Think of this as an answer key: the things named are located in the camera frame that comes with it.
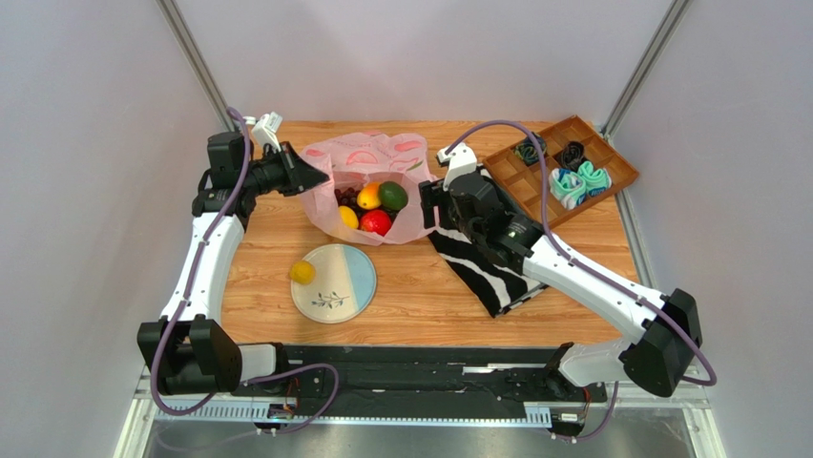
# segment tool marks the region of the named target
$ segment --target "green avocado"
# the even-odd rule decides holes
[[[407,191],[395,181],[385,181],[378,188],[378,199],[382,206],[396,212],[407,206]]]

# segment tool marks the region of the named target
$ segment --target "lemon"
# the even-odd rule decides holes
[[[341,205],[339,207],[339,216],[342,217],[342,222],[350,229],[359,228],[359,219],[356,218],[356,212],[352,208]]]
[[[306,260],[298,260],[291,266],[288,275],[299,284],[310,284],[316,278],[316,267]]]

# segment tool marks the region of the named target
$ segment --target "plastic bag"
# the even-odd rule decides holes
[[[300,195],[308,219],[337,239],[366,245],[407,243],[425,237],[424,213],[418,184],[436,180],[427,165],[427,141],[417,134],[389,137],[381,133],[358,133],[314,143],[302,150],[302,159],[325,172],[330,180]],[[395,181],[406,190],[409,201],[392,221],[385,236],[351,229],[339,216],[335,189],[360,190],[370,181]]]

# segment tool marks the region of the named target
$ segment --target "round plate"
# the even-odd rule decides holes
[[[375,267],[350,245],[320,246],[304,257],[316,267],[310,284],[291,281],[291,296],[305,317],[319,323],[341,323],[362,313],[375,293]]]

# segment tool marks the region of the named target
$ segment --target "red apple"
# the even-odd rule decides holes
[[[379,236],[385,236],[392,227],[392,220],[384,210],[372,210],[362,216],[359,229],[367,232],[374,232]]]

